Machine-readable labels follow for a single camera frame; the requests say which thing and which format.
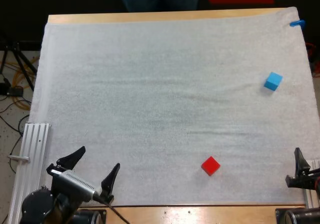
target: tripod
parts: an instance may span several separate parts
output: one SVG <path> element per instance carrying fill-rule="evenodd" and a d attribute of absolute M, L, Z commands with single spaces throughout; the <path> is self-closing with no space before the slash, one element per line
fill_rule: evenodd
<path fill-rule="evenodd" d="M 35 89 L 34 84 L 31 82 L 23 63 L 21 62 L 21 59 L 25 62 L 25 64 L 31 69 L 31 71 L 36 75 L 37 74 L 37 70 L 36 68 L 30 63 L 30 61 L 27 59 L 27 57 L 25 57 L 25 55 L 21 52 L 20 47 L 19 47 L 19 43 L 18 42 L 14 42 L 14 41 L 8 41 L 8 38 L 5 37 L 5 35 L 2 35 L 5 40 L 6 40 L 6 45 L 5 45 L 5 49 L 4 49 L 4 56 L 2 58 L 2 64 L 0 67 L 0 74 L 2 74 L 4 66 L 5 66 L 5 62 L 7 59 L 7 54 L 8 51 L 11 51 L 14 54 L 15 59 L 17 60 L 20 69 L 22 71 L 22 73 L 24 74 L 30 88 L 32 89 L 32 91 Z"/>

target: white towel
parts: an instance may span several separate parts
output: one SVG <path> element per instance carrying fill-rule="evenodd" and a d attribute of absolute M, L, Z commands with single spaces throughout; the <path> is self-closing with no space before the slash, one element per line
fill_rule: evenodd
<path fill-rule="evenodd" d="M 296 8 L 253 17 L 47 24 L 30 121 L 52 124 L 46 164 L 85 145 L 75 171 L 115 205 L 301 203 L 295 147 L 320 157 Z M 275 92 L 270 72 L 283 76 Z M 209 177 L 201 164 L 213 156 Z M 51 177 L 43 175 L 50 185 Z"/>

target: blue clip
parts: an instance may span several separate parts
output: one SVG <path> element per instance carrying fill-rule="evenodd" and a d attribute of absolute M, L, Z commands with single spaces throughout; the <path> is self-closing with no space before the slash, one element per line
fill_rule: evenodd
<path fill-rule="evenodd" d="M 294 27 L 294 26 L 300 25 L 301 29 L 304 29 L 305 28 L 305 24 L 306 24 L 306 22 L 303 19 L 301 19 L 301 20 L 298 20 L 298 21 L 291 22 L 290 26 Z"/>

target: wooden table edge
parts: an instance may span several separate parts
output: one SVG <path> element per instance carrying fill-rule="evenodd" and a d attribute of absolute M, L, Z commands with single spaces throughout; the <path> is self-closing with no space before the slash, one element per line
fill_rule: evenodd
<path fill-rule="evenodd" d="M 48 23 L 110 23 L 244 17 L 277 12 L 282 9 L 284 8 L 249 8 L 141 13 L 51 14 L 48 17 Z"/>

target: table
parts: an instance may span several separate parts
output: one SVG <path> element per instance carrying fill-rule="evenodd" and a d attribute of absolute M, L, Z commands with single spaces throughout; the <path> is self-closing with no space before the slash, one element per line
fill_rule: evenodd
<path fill-rule="evenodd" d="M 223 18 L 252 16 L 279 11 L 281 8 L 204 10 L 151 13 L 99 13 L 50 15 L 49 23 L 104 23 L 131 21 L 186 20 L 200 18 Z M 168 207 L 119 207 L 117 210 L 131 223 L 276 223 L 276 208 L 297 208 L 304 205 L 237 205 L 237 206 L 168 206 Z M 122 221 L 108 212 L 107 223 Z"/>

